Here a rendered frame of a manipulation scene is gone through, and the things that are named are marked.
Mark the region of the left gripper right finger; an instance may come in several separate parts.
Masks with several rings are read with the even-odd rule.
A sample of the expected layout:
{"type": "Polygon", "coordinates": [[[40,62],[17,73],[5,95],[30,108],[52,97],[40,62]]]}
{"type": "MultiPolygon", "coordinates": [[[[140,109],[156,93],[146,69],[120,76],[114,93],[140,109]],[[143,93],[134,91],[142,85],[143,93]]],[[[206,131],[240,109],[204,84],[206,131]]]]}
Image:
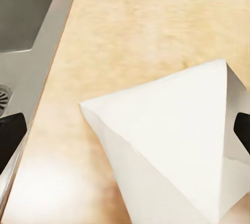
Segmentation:
{"type": "Polygon", "coordinates": [[[239,112],[234,122],[233,131],[250,154],[250,115],[239,112]]]}

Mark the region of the paper coffee filter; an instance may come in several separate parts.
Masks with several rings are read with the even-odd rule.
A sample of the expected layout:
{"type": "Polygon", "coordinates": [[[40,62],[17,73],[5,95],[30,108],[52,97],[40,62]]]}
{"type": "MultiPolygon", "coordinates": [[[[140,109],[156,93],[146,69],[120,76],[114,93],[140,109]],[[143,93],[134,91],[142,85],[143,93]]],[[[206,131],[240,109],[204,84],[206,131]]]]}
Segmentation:
{"type": "Polygon", "coordinates": [[[250,154],[233,131],[250,91],[226,58],[79,104],[132,224],[218,224],[250,192],[250,154]]]}

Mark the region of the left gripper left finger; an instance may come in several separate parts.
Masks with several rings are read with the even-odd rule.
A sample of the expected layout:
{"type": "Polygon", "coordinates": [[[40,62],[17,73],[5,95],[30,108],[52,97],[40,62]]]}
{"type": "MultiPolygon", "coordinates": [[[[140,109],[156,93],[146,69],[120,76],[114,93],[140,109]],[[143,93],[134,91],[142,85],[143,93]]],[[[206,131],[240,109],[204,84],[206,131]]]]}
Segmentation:
{"type": "Polygon", "coordinates": [[[27,132],[23,113],[0,118],[0,175],[27,132]]]}

